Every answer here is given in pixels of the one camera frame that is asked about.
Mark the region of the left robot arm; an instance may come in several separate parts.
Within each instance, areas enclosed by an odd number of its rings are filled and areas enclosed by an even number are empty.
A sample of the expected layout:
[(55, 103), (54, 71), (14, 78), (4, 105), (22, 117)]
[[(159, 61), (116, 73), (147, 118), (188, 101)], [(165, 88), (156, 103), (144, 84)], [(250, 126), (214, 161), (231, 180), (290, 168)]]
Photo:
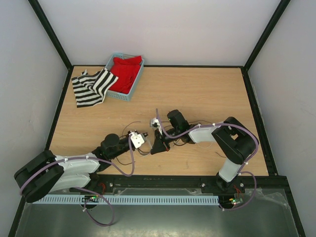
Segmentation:
[(79, 156), (58, 156), (45, 150), (16, 171), (14, 179), (28, 203), (63, 189), (79, 187), (91, 192), (99, 184), (98, 178), (92, 174), (113, 165), (111, 161), (118, 156), (140, 148), (147, 136), (147, 133), (138, 131), (123, 136), (111, 133), (95, 150)]

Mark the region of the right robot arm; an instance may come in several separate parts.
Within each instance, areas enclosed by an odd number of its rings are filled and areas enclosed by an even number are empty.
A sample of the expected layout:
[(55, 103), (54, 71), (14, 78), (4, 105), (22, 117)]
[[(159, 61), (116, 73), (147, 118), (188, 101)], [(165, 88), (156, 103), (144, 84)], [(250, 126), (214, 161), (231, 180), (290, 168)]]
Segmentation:
[(226, 158), (216, 174), (216, 186), (221, 192), (227, 192), (233, 187), (233, 181), (259, 149), (259, 140), (235, 117), (208, 125), (190, 124), (179, 110), (173, 110), (167, 114), (167, 118), (171, 124), (169, 130), (162, 126), (158, 113), (150, 120), (155, 136), (151, 154), (169, 151), (170, 143), (178, 139), (185, 144), (217, 143)]

